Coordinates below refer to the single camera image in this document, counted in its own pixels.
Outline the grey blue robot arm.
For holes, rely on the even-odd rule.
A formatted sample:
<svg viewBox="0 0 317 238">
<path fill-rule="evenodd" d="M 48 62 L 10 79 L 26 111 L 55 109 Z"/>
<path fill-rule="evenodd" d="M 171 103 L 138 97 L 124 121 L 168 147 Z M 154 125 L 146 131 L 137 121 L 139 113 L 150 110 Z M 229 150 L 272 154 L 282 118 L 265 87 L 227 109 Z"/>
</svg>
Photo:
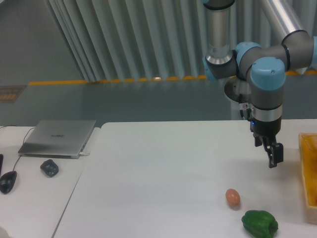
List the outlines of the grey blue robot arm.
<svg viewBox="0 0 317 238">
<path fill-rule="evenodd" d="M 280 44 L 263 48 L 241 42 L 229 48 L 231 0 L 205 0 L 209 46 L 203 59 L 210 79 L 236 76 L 241 86 L 229 81 L 226 96 L 239 104 L 241 116 L 250 122 L 255 146 L 262 146 L 268 165 L 283 161 L 283 145 L 276 141 L 281 129 L 285 73 L 317 64 L 317 39 L 300 23 L 293 8 L 284 0 L 262 0 L 260 6 Z"/>
</svg>

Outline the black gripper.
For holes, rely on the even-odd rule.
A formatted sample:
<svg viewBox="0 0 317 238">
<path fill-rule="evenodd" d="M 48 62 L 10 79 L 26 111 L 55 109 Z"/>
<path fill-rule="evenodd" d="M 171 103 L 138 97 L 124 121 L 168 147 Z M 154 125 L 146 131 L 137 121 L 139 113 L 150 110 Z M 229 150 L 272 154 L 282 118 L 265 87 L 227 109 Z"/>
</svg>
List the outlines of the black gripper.
<svg viewBox="0 0 317 238">
<path fill-rule="evenodd" d="M 283 144 L 276 144 L 276 135 L 281 129 L 281 118 L 274 121 L 250 121 L 250 131 L 255 139 L 255 146 L 263 146 L 268 155 L 269 168 L 274 168 L 278 163 L 283 162 Z"/>
</svg>

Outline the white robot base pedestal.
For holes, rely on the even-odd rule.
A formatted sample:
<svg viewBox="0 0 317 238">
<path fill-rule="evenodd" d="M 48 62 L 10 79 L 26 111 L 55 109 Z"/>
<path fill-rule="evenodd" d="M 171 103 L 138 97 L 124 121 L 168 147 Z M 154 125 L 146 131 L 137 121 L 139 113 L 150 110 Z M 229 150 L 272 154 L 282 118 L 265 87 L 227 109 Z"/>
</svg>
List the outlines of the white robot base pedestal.
<svg viewBox="0 0 317 238">
<path fill-rule="evenodd" d="M 252 107 L 251 88 L 247 81 L 237 77 L 230 78 L 224 87 L 224 92 L 231 106 L 231 119 L 247 119 L 247 110 Z"/>
</svg>

